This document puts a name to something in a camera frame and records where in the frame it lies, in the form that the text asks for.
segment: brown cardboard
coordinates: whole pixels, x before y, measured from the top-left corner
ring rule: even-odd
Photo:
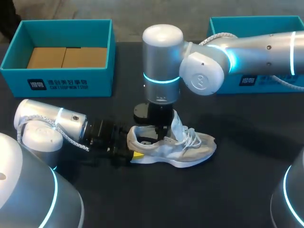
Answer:
[[[28,63],[28,69],[61,68],[65,47],[36,47]]]
[[[62,68],[79,67],[80,48],[67,48]]]
[[[62,68],[105,67],[107,48],[67,48]]]
[[[105,67],[106,49],[104,47],[82,47],[79,67]]]

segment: sneaker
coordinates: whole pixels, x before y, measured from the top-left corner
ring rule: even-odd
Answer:
[[[212,136],[183,126],[175,110],[171,128],[163,140],[149,145],[138,142],[139,137],[155,141],[155,126],[133,126],[130,129],[127,136],[129,149],[144,155],[139,159],[132,159],[132,163],[167,162],[178,168],[186,168],[207,160],[217,147]]]

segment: white cable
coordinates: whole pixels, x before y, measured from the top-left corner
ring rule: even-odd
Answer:
[[[48,124],[50,124],[56,131],[58,131],[69,143],[73,144],[76,147],[79,147],[87,152],[89,152],[89,148],[79,144],[77,142],[75,142],[73,139],[71,139],[70,137],[67,136],[67,134],[65,134],[52,120],[41,116],[41,115],[30,115],[30,116],[24,116],[21,123],[19,124],[18,128],[17,128],[17,141],[19,143],[21,143],[21,134],[22,134],[22,128],[23,125],[27,124],[30,120],[41,120],[44,121]]]
[[[238,38],[237,36],[231,34],[231,33],[227,33],[227,32],[221,32],[215,35],[212,35],[211,37],[208,37],[207,39],[205,39],[204,41],[200,42],[199,45],[205,45],[209,42],[211,42],[214,39],[220,38],[220,37],[230,37],[230,38]]]
[[[280,79],[280,78],[278,78],[277,76],[275,76],[275,75],[272,75],[272,76],[270,76],[273,80],[275,80],[275,81],[277,81],[278,83],[280,83],[281,85],[284,85],[284,86],[286,86],[286,87],[288,87],[288,88],[290,88],[290,89],[294,89],[294,90],[298,90],[298,91],[304,91],[304,87],[302,87],[302,86],[295,86],[295,85],[293,85],[293,84],[290,84],[290,83],[288,83],[288,82],[286,82],[286,81],[283,81],[282,79]]]

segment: teal cardboard box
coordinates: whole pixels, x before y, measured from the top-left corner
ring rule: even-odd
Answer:
[[[107,48],[105,67],[27,69],[34,48]],[[111,96],[115,37],[111,20],[22,21],[0,71],[15,97]]]
[[[280,32],[304,30],[298,16],[256,16],[256,17],[213,17],[209,21],[207,36],[228,32],[239,38],[266,35]],[[296,86],[304,86],[304,76],[277,75],[280,79]],[[242,86],[241,80],[254,80],[251,86]],[[287,88],[268,76],[229,75],[225,78],[218,94],[241,93],[282,93],[299,92]]]

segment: concrete floor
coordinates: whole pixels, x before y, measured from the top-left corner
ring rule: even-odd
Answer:
[[[178,26],[185,39],[203,39],[209,17],[299,15],[303,0],[14,0],[23,19],[112,19],[117,41],[140,41],[145,28]]]

